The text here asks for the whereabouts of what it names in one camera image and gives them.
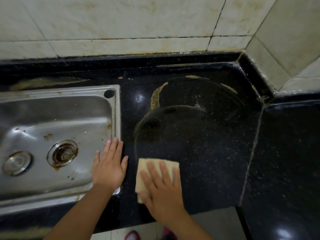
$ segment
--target person's left arm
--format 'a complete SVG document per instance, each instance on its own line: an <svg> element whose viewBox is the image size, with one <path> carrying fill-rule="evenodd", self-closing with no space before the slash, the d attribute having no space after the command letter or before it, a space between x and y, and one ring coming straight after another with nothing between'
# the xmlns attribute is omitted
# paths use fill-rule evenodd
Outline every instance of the person's left arm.
<svg viewBox="0 0 320 240"><path fill-rule="evenodd" d="M89 240L112 193L126 175L128 156L121 162L123 142L107 141L100 158L97 151L92 170L93 186L86 195L54 226L44 240Z"/></svg>

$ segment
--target black granite countertop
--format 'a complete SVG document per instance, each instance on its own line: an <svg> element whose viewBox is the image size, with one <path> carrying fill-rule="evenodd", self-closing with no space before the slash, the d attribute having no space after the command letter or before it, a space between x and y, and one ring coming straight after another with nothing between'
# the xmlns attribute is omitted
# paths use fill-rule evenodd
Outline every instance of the black granite countertop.
<svg viewBox="0 0 320 240"><path fill-rule="evenodd" d="M239 206L253 239L316 239L319 106L267 106L271 92L239 55L13 62L0 66L0 90L39 77L77 81L41 88L120 84L129 164L122 191L111 198L95 232L153 221L134 188L138 158L154 157L180 163L190 214ZM1 216L0 231L53 227L73 205Z"/></svg>

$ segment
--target person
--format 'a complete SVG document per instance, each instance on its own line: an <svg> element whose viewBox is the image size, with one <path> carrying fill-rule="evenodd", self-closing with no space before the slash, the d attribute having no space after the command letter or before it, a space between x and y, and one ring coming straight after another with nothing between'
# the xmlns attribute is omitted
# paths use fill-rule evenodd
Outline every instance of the person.
<svg viewBox="0 0 320 240"><path fill-rule="evenodd" d="M94 228L110 200L112 193L121 186L128 165L128 156L121 161L123 142L115 137L107 141L103 153L97 151L93 161L92 188L54 226L44 240L89 240ZM140 192L143 203L151 216L170 229L180 240L212 240L187 213L183 206L179 169L174 168L171 183L165 164L160 163L162 178L152 163L148 171L141 172L142 179L150 191Z"/></svg>

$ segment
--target hand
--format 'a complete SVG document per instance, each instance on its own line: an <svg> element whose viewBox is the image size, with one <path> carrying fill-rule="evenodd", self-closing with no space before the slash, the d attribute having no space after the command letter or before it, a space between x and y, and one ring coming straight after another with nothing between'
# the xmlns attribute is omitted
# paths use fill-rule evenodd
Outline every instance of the hand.
<svg viewBox="0 0 320 240"><path fill-rule="evenodd" d="M125 156L121 162L123 141L118 142L114 137L112 143L106 142L102 157L100 151L97 151L92 170L93 185L100 185L114 192L119 188L125 178L128 156Z"/></svg>
<svg viewBox="0 0 320 240"><path fill-rule="evenodd" d="M148 162L147 167L152 178L144 170L141 171L141 177L151 197L143 191L139 193L139 196L152 217L173 230L180 220L189 217L183 206L179 169L173 169L172 184L163 161L160 162L162 179L152 162Z"/></svg>

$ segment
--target backsplash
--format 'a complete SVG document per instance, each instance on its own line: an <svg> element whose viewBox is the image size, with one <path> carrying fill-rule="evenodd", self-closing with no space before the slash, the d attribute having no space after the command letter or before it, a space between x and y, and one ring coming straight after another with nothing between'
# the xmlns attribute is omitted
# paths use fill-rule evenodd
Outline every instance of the backsplash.
<svg viewBox="0 0 320 240"><path fill-rule="evenodd" d="M0 0L0 59L243 50L276 0Z"/></svg>
<svg viewBox="0 0 320 240"><path fill-rule="evenodd" d="M246 48L277 95L320 90L320 0L277 0Z"/></svg>

